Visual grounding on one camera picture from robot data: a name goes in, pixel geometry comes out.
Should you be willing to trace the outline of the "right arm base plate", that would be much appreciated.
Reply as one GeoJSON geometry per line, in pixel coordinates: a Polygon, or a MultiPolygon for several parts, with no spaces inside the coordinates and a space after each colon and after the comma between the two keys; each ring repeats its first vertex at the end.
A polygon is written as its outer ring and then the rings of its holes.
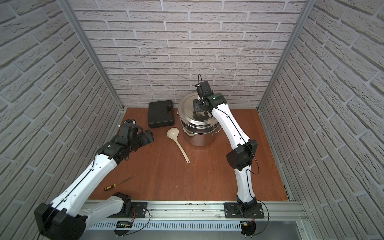
{"type": "Polygon", "coordinates": [[[239,205],[237,202],[224,203],[224,213],[226,219],[264,219],[265,214],[260,202],[248,206],[239,205]]]}

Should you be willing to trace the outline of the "cream plastic ladle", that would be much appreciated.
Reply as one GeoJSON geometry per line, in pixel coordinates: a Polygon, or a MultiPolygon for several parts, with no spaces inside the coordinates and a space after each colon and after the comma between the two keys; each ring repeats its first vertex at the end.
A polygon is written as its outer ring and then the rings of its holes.
{"type": "Polygon", "coordinates": [[[167,131],[167,137],[171,140],[173,140],[177,146],[179,147],[181,153],[183,154],[186,162],[188,164],[190,164],[190,159],[189,157],[187,156],[186,152],[184,151],[183,147],[180,145],[179,141],[178,141],[178,136],[179,136],[179,129],[178,128],[171,128],[167,131]]]}

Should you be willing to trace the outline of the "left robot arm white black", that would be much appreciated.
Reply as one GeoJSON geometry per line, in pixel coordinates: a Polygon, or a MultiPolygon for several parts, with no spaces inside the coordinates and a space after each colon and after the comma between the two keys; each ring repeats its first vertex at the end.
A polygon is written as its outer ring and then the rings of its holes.
{"type": "Polygon", "coordinates": [[[39,235],[50,240],[78,240],[94,224],[110,217],[135,219],[144,210],[136,210],[130,196],[120,192],[92,208],[83,205],[100,182],[131,153],[154,141],[150,130],[144,131],[129,119],[117,135],[98,149],[94,159],[63,193],[34,211],[39,235]]]}

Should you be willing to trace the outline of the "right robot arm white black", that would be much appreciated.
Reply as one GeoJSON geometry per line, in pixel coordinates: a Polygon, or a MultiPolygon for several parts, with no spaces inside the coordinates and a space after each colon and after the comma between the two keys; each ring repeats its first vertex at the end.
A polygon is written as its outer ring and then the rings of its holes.
{"type": "Polygon", "coordinates": [[[250,215],[257,206],[257,199],[252,187],[252,162],[258,147],[256,140],[245,134],[234,118],[227,101],[222,94],[212,91],[199,94],[193,101],[196,111],[209,112],[221,125],[229,139],[232,151],[227,154],[227,161],[234,169],[238,186],[237,212],[241,216],[250,215]]]}

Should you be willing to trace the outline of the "stainless steel pot lid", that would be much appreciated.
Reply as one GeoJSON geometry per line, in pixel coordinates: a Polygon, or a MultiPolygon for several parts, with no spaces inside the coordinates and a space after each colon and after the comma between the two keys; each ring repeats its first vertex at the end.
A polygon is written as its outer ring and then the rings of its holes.
{"type": "Polygon", "coordinates": [[[184,126],[196,129],[207,129],[217,127],[219,122],[215,118],[211,118],[206,112],[197,112],[194,108],[194,100],[198,100],[197,93],[190,93],[180,101],[178,107],[178,115],[184,126]]]}

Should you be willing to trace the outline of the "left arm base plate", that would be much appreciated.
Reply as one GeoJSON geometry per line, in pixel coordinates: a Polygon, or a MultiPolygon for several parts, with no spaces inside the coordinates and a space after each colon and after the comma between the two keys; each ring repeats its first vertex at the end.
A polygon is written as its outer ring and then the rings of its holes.
{"type": "Polygon", "coordinates": [[[123,209],[114,215],[116,218],[145,218],[148,202],[130,202],[125,204],[123,209]]]}

